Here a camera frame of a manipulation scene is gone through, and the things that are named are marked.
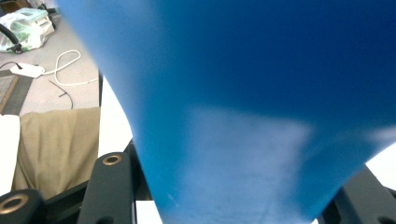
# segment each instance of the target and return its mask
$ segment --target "olive cloth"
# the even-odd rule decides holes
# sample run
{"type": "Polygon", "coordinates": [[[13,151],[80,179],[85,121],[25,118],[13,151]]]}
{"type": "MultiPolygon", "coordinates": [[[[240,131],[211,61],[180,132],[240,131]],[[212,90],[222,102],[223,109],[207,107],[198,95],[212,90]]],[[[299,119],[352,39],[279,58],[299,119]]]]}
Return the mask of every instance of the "olive cloth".
{"type": "Polygon", "coordinates": [[[12,190],[38,189],[48,199],[88,180],[97,159],[100,108],[21,116],[12,190]]]}

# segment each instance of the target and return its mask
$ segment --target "floor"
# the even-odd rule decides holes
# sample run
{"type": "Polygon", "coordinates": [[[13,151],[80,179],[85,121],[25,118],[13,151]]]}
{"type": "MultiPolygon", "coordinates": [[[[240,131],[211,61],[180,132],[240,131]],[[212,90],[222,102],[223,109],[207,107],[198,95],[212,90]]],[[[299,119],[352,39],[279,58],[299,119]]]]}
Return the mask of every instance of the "floor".
{"type": "MultiPolygon", "coordinates": [[[[0,64],[7,62],[29,63],[42,66],[46,71],[50,71],[55,68],[56,59],[60,54],[70,49],[76,49],[81,52],[81,58],[58,73],[60,81],[74,83],[98,78],[97,66],[83,44],[61,16],[53,18],[57,30],[48,36],[48,41],[43,47],[22,54],[1,53],[0,64]]],[[[69,62],[76,56],[76,53],[64,55],[60,60],[60,65],[69,62]]],[[[70,100],[67,97],[59,97],[63,91],[50,81],[55,82],[53,75],[41,76],[33,80],[20,115],[29,112],[71,108],[70,100]]],[[[99,106],[98,82],[62,88],[70,94],[74,108],[99,106]]]]}

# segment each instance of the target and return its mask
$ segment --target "brass grommet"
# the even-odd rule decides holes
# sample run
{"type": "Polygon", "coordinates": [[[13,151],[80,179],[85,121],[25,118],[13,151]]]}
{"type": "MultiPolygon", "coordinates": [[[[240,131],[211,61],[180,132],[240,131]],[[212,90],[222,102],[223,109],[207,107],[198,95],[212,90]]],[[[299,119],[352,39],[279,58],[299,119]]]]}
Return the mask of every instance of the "brass grommet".
{"type": "Polygon", "coordinates": [[[6,214],[17,211],[18,209],[20,209],[27,203],[28,199],[29,199],[29,197],[26,194],[16,194],[10,198],[7,198],[5,201],[0,203],[0,215],[6,215],[6,214]],[[15,204],[9,205],[9,203],[11,203],[12,201],[15,201],[15,200],[18,200],[18,202],[15,204]]]}
{"type": "Polygon", "coordinates": [[[104,165],[114,165],[116,163],[119,163],[121,161],[121,156],[119,155],[112,155],[108,156],[103,159],[103,164],[104,165]]]}

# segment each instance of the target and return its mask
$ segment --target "power cord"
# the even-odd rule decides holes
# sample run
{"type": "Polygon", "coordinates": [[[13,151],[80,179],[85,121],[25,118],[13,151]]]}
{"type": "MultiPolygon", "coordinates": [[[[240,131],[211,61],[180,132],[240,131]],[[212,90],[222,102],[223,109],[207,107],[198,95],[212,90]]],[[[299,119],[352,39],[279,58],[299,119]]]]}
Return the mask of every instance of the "power cord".
{"type": "MultiPolygon", "coordinates": [[[[2,69],[4,66],[6,66],[9,63],[15,63],[15,62],[3,63],[3,65],[0,66],[0,69],[2,69]]],[[[15,64],[18,66],[19,69],[22,69],[22,67],[18,63],[15,63],[15,64]]]]}
{"type": "Polygon", "coordinates": [[[60,85],[60,86],[81,86],[81,85],[89,84],[91,82],[99,80],[99,78],[95,78],[95,79],[92,79],[92,80],[89,80],[89,81],[86,81],[86,82],[76,82],[76,83],[62,83],[62,82],[60,82],[58,80],[58,77],[57,77],[58,71],[61,71],[62,69],[66,68],[68,65],[76,62],[77,60],[79,60],[79,58],[81,58],[81,53],[78,50],[75,50],[75,49],[68,50],[68,51],[66,51],[66,52],[64,52],[64,53],[62,53],[61,55],[58,56],[58,58],[56,59],[56,64],[55,64],[55,69],[54,70],[49,71],[49,72],[45,72],[45,73],[43,73],[41,75],[50,75],[50,74],[53,73],[53,77],[55,78],[56,83],[58,85],[60,85]],[[70,61],[69,63],[63,65],[62,67],[58,67],[59,60],[62,58],[62,56],[64,56],[67,53],[73,53],[73,52],[78,55],[77,58],[73,59],[72,61],[70,61]]]}
{"type": "Polygon", "coordinates": [[[52,83],[52,85],[58,87],[59,90],[61,90],[61,91],[64,92],[64,93],[60,94],[58,97],[62,97],[62,96],[64,96],[64,95],[67,95],[67,96],[69,97],[70,103],[72,103],[72,107],[71,107],[70,109],[73,109],[73,99],[72,99],[72,97],[70,96],[70,94],[69,94],[67,91],[65,91],[64,89],[62,89],[60,86],[58,86],[58,85],[56,85],[55,83],[53,83],[51,80],[49,80],[49,82],[52,83]]]}

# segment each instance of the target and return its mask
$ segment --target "blue cloth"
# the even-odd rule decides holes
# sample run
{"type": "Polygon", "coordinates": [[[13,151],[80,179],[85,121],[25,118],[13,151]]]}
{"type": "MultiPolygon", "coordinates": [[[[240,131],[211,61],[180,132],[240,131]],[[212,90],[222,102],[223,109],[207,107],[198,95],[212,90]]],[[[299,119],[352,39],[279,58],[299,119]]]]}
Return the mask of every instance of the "blue cloth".
{"type": "Polygon", "coordinates": [[[163,223],[309,223],[395,141],[393,0],[60,5],[163,223]]]}

